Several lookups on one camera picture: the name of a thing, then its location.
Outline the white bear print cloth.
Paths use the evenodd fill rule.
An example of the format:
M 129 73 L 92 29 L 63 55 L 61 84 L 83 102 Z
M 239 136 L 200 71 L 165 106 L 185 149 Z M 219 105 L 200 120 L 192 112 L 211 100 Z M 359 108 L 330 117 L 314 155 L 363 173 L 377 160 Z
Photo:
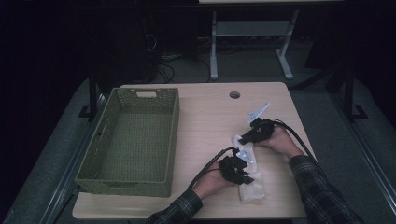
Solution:
M 258 166 L 253 151 L 253 144 L 247 143 L 245 145 L 241 145 L 238 142 L 240 138 L 241 136 L 237 134 L 233 137 L 233 147 L 240 150 L 237 156 L 247 163 L 247 168 L 245 168 L 245 171 L 248 172 L 248 175 L 254 179 L 254 181 L 249 185 L 242 184 L 239 186 L 240 201 L 242 203 L 248 203 L 262 199 L 265 194 L 262 183 L 262 174 L 258 171 Z

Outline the white metal table frame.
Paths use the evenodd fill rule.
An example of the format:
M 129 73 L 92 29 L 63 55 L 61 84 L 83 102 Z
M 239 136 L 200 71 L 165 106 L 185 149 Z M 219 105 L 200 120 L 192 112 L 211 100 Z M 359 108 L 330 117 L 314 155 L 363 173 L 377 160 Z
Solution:
M 210 78 L 219 78 L 217 40 L 219 37 L 282 37 L 283 45 L 276 49 L 276 57 L 283 71 L 286 80 L 293 79 L 286 53 L 290 40 L 296 26 L 299 13 L 303 7 L 315 7 L 319 5 L 329 5 L 341 3 L 343 0 L 198 0 L 200 7 L 212 7 L 211 20 L 211 49 L 209 55 Z M 284 20 L 264 20 L 241 21 L 222 21 L 219 19 L 219 12 L 222 9 L 233 9 L 237 11 L 264 10 L 275 11 L 290 7 L 291 13 Z

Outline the person's right hand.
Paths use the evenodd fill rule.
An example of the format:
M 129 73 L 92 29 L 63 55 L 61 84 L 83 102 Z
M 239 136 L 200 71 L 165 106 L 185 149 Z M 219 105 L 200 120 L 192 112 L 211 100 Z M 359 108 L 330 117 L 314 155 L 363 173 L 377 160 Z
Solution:
M 304 153 L 295 145 L 287 131 L 275 126 L 274 132 L 269 139 L 256 143 L 258 147 L 269 147 L 274 151 L 283 154 L 289 160 L 295 156 L 303 155 Z

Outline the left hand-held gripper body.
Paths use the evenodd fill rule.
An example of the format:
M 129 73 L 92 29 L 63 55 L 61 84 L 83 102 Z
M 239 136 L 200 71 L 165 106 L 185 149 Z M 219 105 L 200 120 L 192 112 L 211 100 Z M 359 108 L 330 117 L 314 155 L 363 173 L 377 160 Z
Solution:
M 233 156 L 224 157 L 221 161 L 219 161 L 219 169 L 224 179 L 234 184 L 243 184 L 242 174 L 248 174 L 245 171 L 245 168 L 248 167 L 248 164 L 240 159 L 237 154 L 240 152 L 238 148 L 233 149 Z

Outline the green woven basket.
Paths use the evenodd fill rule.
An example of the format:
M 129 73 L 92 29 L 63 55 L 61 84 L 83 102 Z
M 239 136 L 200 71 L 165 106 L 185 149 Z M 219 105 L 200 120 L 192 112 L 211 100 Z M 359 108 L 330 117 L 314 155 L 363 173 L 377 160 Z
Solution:
M 114 89 L 76 182 L 91 194 L 169 197 L 178 121 L 178 89 Z

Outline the black metal stand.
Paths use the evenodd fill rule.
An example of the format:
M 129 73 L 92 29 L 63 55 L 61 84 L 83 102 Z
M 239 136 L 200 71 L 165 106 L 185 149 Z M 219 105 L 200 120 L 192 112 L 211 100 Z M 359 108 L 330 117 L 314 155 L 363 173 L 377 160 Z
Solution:
M 79 114 L 79 118 L 86 118 L 88 121 L 93 121 L 95 118 L 98 106 L 97 106 L 97 82 L 96 82 L 96 72 L 92 70 L 88 77 L 89 84 L 89 104 L 84 105 Z
M 354 73 L 353 70 L 348 67 L 346 69 L 345 89 L 344 89 L 344 113 L 350 122 L 354 122 L 356 119 L 368 119 L 367 114 L 360 105 L 353 104 L 354 94 Z

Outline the person's left hand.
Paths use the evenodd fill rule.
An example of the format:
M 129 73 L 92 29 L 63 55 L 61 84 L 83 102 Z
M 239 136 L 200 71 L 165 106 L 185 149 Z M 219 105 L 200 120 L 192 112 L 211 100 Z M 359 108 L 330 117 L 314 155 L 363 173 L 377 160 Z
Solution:
M 234 183 L 223 178 L 219 170 L 219 164 L 215 162 L 210 166 L 209 172 L 205 173 L 193 186 L 192 190 L 201 199 L 212 196 L 222 189 L 233 187 Z

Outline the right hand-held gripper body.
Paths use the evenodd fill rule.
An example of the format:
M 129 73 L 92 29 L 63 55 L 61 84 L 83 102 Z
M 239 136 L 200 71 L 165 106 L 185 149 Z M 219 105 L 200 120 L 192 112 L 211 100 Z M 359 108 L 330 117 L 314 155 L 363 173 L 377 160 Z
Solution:
M 271 121 L 260 118 L 260 115 L 266 110 L 268 106 L 268 103 L 264 103 L 259 108 L 247 114 L 247 123 L 251 128 L 251 130 L 247 133 L 254 133 L 255 139 L 257 139 L 259 142 L 270 138 L 274 131 L 274 124 Z

